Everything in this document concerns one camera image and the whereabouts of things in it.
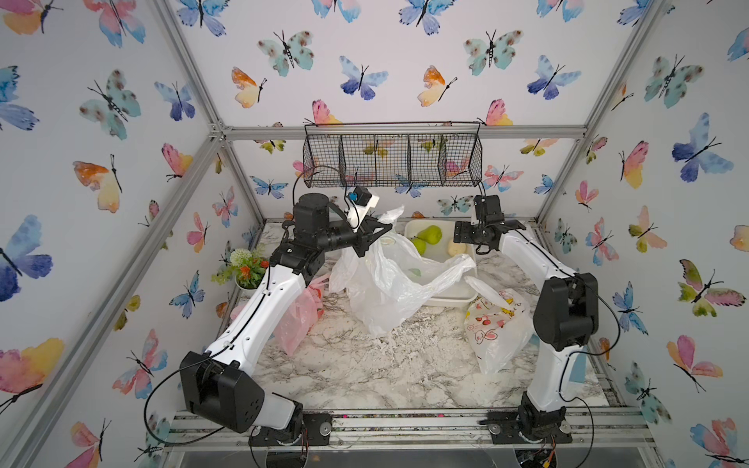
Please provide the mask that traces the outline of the lemon print plastic bag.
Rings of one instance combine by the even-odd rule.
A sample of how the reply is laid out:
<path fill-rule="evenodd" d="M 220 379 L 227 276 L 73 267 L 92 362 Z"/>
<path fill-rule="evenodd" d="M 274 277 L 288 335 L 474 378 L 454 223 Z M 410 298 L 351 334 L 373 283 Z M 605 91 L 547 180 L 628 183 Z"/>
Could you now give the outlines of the lemon print plastic bag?
<path fill-rule="evenodd" d="M 346 292 L 355 318 L 370 335 L 382 337 L 475 267 L 468 253 L 444 262 L 426 259 L 411 240 L 390 230 L 362 257 L 351 248 L 342 250 L 330 276 L 329 291 Z"/>

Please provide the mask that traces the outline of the clear white plastic bag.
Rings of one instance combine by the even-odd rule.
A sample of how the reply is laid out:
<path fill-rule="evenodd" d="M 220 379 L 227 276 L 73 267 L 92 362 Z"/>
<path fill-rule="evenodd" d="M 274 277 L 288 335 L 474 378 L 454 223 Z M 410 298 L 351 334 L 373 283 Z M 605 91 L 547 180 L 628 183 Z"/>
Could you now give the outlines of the clear white plastic bag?
<path fill-rule="evenodd" d="M 525 348 L 534 335 L 529 303 L 515 290 L 495 290 L 468 277 L 476 293 L 463 321 L 466 341 L 482 374 L 498 374 Z"/>

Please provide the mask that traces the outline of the pink plastic bag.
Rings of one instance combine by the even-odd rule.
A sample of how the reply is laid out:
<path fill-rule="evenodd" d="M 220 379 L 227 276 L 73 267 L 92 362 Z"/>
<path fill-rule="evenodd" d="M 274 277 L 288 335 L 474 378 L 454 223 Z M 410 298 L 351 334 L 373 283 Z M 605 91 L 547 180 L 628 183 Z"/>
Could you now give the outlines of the pink plastic bag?
<path fill-rule="evenodd" d="M 322 317 L 322 309 L 321 292 L 309 288 L 302 275 L 288 267 L 271 267 L 218 342 L 229 348 L 230 360 L 246 365 L 259 360 L 269 339 L 291 355 Z"/>

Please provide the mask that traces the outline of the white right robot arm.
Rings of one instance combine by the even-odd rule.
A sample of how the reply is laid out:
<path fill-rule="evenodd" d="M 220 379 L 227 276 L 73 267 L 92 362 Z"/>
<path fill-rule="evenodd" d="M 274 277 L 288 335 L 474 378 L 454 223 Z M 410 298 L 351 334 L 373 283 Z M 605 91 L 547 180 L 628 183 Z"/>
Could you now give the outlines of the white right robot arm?
<path fill-rule="evenodd" d="M 566 405 L 573 401 L 565 395 L 573 360 L 599 327 L 597 279 L 575 272 L 526 236 L 522 222 L 505 218 L 497 195 L 477 195 L 472 202 L 474 217 L 456 223 L 454 241 L 502 253 L 540 290 L 529 333 L 540 339 L 540 351 L 518 407 L 518 432 L 530 441 L 561 441 Z"/>

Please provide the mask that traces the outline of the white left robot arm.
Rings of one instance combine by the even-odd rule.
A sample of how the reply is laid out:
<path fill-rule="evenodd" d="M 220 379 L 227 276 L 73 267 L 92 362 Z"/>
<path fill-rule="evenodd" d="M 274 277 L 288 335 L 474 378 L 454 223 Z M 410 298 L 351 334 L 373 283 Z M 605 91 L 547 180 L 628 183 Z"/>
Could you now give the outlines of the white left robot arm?
<path fill-rule="evenodd" d="M 292 234 L 273 251 L 259 288 L 203 354 L 188 353 L 179 377 L 187 411 L 236 433 L 266 429 L 282 445 L 304 434 L 304 407 L 268 393 L 253 380 L 261 351 L 286 311 L 302 295 L 329 252 L 353 249 L 358 257 L 391 230 L 371 216 L 378 195 L 357 186 L 342 211 L 321 193 L 302 195 L 285 222 Z"/>

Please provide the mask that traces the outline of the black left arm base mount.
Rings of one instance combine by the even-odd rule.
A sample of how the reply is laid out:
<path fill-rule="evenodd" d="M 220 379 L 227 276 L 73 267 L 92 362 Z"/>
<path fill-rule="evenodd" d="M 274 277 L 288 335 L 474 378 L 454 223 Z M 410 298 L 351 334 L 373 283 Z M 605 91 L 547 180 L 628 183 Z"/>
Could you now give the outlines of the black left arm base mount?
<path fill-rule="evenodd" d="M 330 413 L 306 411 L 299 402 L 289 424 L 283 429 L 255 426 L 251 431 L 251 447 L 325 447 L 329 445 L 333 432 L 333 416 Z"/>

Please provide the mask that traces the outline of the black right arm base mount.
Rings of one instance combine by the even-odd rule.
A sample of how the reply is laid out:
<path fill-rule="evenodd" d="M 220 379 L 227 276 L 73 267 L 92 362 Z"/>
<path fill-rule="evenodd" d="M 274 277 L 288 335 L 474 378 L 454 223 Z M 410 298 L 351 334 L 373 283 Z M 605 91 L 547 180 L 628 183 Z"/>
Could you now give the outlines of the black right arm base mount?
<path fill-rule="evenodd" d="M 567 408 L 540 409 L 528 392 L 522 395 L 521 403 L 512 411 L 489 411 L 478 421 L 485 426 L 494 445 L 557 443 L 571 444 L 572 431 L 566 419 Z"/>

